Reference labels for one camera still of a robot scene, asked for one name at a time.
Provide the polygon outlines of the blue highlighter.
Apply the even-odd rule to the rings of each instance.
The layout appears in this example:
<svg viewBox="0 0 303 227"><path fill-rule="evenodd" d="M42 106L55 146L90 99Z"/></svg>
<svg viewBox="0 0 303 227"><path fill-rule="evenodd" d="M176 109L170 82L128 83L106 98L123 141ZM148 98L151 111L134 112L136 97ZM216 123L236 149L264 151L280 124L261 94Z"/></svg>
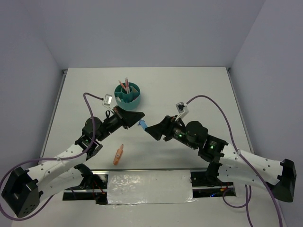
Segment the blue highlighter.
<svg viewBox="0 0 303 227"><path fill-rule="evenodd" d="M138 125L141 126L143 130L145 130L148 127L144 120L140 120Z"/></svg>

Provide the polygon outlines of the orange highlighter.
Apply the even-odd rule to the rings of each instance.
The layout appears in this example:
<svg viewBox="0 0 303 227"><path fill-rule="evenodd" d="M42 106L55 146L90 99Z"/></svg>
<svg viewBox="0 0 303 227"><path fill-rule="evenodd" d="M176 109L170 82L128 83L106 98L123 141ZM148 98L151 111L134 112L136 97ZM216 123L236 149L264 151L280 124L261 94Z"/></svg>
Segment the orange highlighter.
<svg viewBox="0 0 303 227"><path fill-rule="evenodd" d="M113 160L113 165L115 165L115 166L118 165L118 163L122 157L122 154L123 154L123 149L124 149L124 145L122 144L115 154L115 157Z"/></svg>

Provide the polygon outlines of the orange slim pen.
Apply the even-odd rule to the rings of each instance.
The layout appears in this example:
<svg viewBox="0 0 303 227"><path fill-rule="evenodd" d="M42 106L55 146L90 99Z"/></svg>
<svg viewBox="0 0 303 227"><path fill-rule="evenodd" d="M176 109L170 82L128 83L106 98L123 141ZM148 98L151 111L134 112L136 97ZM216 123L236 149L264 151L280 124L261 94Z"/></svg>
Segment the orange slim pen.
<svg viewBox="0 0 303 227"><path fill-rule="evenodd" d="M129 93L129 86L128 86L128 79L125 78L125 90L126 90L126 93L128 94Z"/></svg>

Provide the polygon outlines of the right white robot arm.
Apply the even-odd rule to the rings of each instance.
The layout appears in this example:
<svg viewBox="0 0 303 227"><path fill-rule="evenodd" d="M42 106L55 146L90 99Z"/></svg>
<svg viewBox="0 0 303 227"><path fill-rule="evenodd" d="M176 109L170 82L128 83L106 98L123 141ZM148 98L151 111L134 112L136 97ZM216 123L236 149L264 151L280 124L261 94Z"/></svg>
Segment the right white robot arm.
<svg viewBox="0 0 303 227"><path fill-rule="evenodd" d="M233 182L269 189L274 198L293 202L296 170L292 160L282 161L260 157L236 150L231 143L208 133L198 121L184 124L174 117L165 116L158 124L145 128L155 140L175 139L198 150L198 156L209 163L206 181L211 185Z"/></svg>

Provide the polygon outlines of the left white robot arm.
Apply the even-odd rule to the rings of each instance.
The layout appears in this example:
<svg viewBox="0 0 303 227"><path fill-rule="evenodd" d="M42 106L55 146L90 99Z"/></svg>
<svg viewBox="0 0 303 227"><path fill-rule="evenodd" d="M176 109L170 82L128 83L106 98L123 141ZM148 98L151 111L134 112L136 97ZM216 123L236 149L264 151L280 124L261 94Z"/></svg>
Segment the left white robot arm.
<svg viewBox="0 0 303 227"><path fill-rule="evenodd" d="M120 127L129 129L139 122L143 112L127 111L115 106L112 116L100 120L91 116L82 128L82 135L61 154L43 158L43 162L29 169L19 164L5 177L8 179L1 193L15 216L12 220L27 220L37 214L35 209L41 201L49 201L54 194L67 188L92 185L94 174L85 162L101 149L101 141Z"/></svg>

